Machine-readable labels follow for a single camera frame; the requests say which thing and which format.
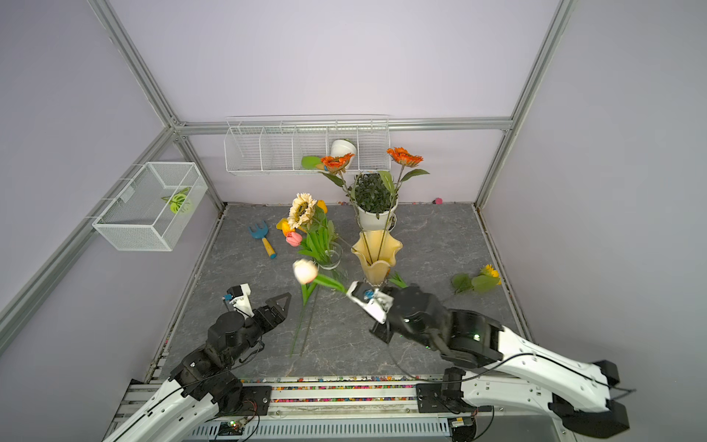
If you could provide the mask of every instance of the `yellow handle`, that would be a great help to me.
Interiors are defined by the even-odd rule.
[[[277,256],[277,254],[265,238],[263,238],[263,245],[265,246],[265,251],[267,252],[267,254],[270,255],[270,259],[273,260]]]

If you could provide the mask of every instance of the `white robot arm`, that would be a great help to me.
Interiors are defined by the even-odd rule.
[[[456,367],[483,369],[477,375],[449,368],[438,388],[423,388],[438,391],[438,400],[448,402],[445,408],[464,411],[464,405],[514,405],[547,413],[561,419],[566,428],[596,438],[629,428],[626,408],[609,394],[619,383],[612,362],[589,364],[566,358],[480,313],[444,308],[417,286],[384,293],[354,282],[346,295],[375,319],[371,332],[383,342],[390,343],[393,333],[400,333],[438,350]],[[483,376],[489,371],[516,378]]]

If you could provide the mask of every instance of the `potted plant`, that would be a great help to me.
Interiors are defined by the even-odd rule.
[[[385,229],[392,223],[397,208],[397,198],[390,193],[380,173],[366,173],[356,176],[349,188],[351,202],[358,209],[361,228],[365,231]]]

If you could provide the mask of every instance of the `tulip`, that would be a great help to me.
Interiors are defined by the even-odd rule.
[[[300,284],[309,284],[319,274],[316,264],[310,260],[295,261],[292,264],[292,270],[295,272],[295,278]]]
[[[302,235],[295,231],[288,232],[285,241],[287,241],[287,243],[292,247],[297,247],[300,243],[302,243]]]

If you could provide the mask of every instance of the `yellow tulip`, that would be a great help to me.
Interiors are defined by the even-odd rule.
[[[287,236],[288,233],[294,231],[290,228],[290,224],[287,222],[287,218],[282,218],[279,223],[277,223],[277,228],[282,231],[282,234]]]

